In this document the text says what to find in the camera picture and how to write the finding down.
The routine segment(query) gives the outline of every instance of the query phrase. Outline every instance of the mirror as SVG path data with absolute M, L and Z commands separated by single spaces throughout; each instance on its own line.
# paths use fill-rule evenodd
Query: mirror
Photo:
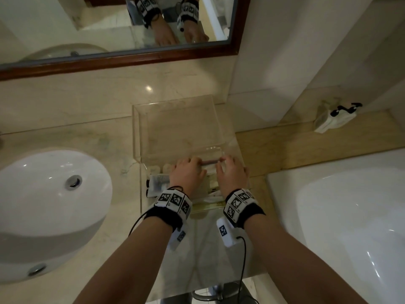
M 230 44 L 238 4 L 238 0 L 0 2 L 0 71 Z M 124 66 L 122 58 L 119 66 Z

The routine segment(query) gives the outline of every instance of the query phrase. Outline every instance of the wristband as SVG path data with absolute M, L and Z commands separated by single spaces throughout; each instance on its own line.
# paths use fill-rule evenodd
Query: wristband
M 184 32 L 184 22 L 186 20 L 194 21 L 198 23 L 200 19 L 199 14 L 200 6 L 197 0 L 187 0 L 181 4 L 181 12 L 177 18 L 177 28 L 181 32 Z
M 225 199 L 224 215 L 233 227 L 243 228 L 245 221 L 255 214 L 265 214 L 248 189 L 236 189 Z
M 176 228 L 180 229 L 186 222 L 191 209 L 192 203 L 186 194 L 179 190 L 164 190 L 148 210 L 145 219 L 150 216 L 157 216 L 175 231 Z
M 162 13 L 156 0 L 135 0 L 135 6 L 143 17 L 145 28 L 149 28 L 154 16 Z

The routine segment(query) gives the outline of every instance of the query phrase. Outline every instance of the white bathtub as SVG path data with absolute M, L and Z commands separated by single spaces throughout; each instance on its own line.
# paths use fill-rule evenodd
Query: white bathtub
M 405 303 L 405 149 L 267 176 L 286 230 L 369 304 Z

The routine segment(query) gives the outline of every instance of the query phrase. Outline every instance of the sink drain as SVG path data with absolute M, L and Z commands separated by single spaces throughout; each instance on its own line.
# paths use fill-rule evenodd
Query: sink drain
M 28 276 L 34 276 L 41 273 L 47 267 L 46 264 L 40 263 L 36 266 L 33 266 L 31 269 L 28 270 Z
M 80 175 L 73 175 L 70 176 L 68 178 L 68 180 L 66 180 L 66 184 L 65 187 L 66 189 L 68 189 L 69 191 L 75 190 L 78 187 L 80 187 L 80 185 L 82 184 L 83 179 L 81 178 Z

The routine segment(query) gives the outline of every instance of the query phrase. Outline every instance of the hand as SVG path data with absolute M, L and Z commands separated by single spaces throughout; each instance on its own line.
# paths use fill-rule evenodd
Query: hand
M 180 43 L 179 39 L 173 33 L 167 22 L 163 19 L 162 15 L 159 15 L 157 20 L 152 21 L 151 26 L 155 34 L 156 45 L 169 46 Z
M 243 167 L 238 158 L 223 156 L 220 161 L 225 161 L 226 170 L 222 169 L 221 163 L 216 164 L 217 179 L 220 185 L 222 196 L 227 198 L 228 195 L 236 189 L 246 189 L 249 181 L 249 169 Z
M 176 165 L 172 166 L 169 175 L 170 186 L 183 187 L 183 193 L 190 197 L 202 183 L 206 174 L 206 169 L 201 170 L 201 158 L 180 159 Z
M 209 37 L 201 31 L 199 25 L 191 20 L 184 22 L 184 37 L 189 44 L 209 40 Z

